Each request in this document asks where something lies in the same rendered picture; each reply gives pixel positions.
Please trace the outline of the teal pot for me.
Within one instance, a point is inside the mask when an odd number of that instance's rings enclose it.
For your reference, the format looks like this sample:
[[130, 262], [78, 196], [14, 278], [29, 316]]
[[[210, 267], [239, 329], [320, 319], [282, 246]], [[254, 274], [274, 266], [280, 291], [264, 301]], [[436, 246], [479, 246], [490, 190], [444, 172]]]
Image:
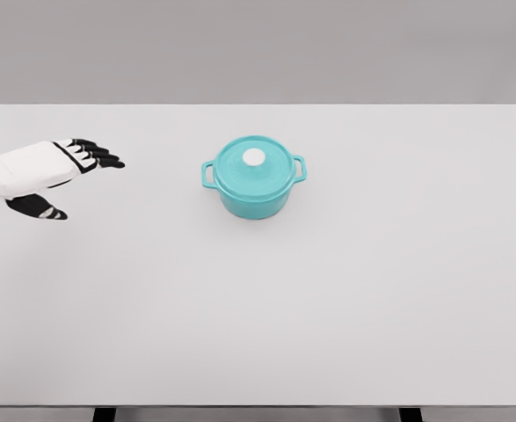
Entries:
[[308, 177], [303, 156], [269, 153], [262, 163], [249, 165], [241, 154], [218, 156], [201, 165], [201, 184], [218, 192], [233, 215], [263, 220], [287, 203], [294, 186]]

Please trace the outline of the teal pot lid white knob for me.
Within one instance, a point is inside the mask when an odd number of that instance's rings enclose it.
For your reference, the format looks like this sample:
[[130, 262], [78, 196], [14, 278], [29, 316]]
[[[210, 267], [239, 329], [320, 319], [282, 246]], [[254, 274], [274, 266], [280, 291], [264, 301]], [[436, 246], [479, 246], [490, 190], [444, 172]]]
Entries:
[[[244, 153], [259, 149], [264, 158], [247, 164]], [[214, 182], [229, 195], [249, 201], [271, 198], [283, 192], [296, 174], [293, 156], [279, 142], [260, 135], [238, 138], [226, 144], [213, 164]]]

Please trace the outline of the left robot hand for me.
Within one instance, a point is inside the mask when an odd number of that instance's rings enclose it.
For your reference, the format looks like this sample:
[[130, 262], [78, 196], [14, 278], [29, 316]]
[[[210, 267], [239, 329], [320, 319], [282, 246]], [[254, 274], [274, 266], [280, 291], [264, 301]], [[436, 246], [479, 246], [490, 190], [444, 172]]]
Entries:
[[68, 215], [40, 192], [68, 184], [96, 169], [125, 163], [93, 141], [69, 138], [37, 142], [0, 155], [0, 199], [22, 215], [64, 221]]

